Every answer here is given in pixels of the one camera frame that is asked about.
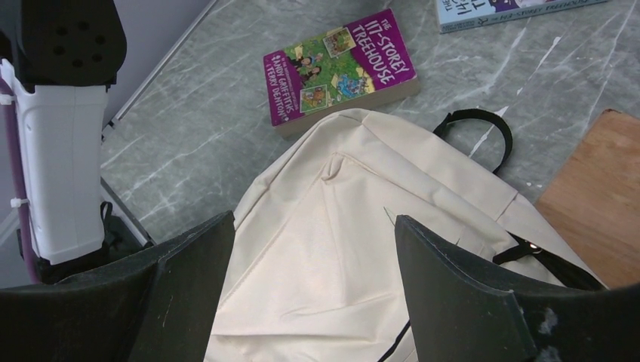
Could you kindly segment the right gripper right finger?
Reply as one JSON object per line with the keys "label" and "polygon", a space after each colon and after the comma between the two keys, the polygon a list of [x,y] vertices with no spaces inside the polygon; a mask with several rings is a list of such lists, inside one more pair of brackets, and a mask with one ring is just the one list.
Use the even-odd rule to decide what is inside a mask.
{"label": "right gripper right finger", "polygon": [[637,284],[610,290],[523,238],[483,259],[406,215],[395,242],[421,361],[639,359]]}

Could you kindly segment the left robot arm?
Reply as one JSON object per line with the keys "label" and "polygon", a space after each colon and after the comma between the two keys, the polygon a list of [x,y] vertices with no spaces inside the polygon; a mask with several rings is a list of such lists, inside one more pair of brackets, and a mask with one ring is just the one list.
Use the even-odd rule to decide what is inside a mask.
{"label": "left robot arm", "polygon": [[128,49],[112,1],[1,3],[5,120],[23,260],[53,284],[108,260],[100,144]]}

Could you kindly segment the light blue book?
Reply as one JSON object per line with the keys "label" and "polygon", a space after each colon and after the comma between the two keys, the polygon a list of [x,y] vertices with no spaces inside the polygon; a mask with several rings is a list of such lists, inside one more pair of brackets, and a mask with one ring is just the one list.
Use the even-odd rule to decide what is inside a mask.
{"label": "light blue book", "polygon": [[605,0],[441,0],[434,1],[441,34],[519,20]]}

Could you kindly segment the purple treehouse book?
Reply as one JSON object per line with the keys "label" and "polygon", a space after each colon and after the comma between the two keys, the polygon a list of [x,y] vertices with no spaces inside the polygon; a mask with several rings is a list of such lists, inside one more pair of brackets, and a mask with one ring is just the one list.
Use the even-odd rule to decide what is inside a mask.
{"label": "purple treehouse book", "polygon": [[283,137],[345,109],[410,97],[420,80],[392,9],[263,57],[270,122]]}

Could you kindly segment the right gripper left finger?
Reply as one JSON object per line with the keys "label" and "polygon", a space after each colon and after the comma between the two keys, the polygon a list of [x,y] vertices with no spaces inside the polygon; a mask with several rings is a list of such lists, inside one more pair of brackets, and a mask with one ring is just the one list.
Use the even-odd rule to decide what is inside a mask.
{"label": "right gripper left finger", "polygon": [[235,218],[201,225],[55,284],[1,291],[3,361],[201,361]]}

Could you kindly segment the beige canvas backpack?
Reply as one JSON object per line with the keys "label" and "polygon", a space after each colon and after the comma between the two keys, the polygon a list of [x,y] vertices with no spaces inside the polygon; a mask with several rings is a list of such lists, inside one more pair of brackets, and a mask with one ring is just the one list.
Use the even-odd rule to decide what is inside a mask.
{"label": "beige canvas backpack", "polygon": [[312,126],[251,184],[207,361],[443,361],[412,330],[395,243],[402,214],[557,286],[601,280],[512,186],[427,131],[350,109]]}

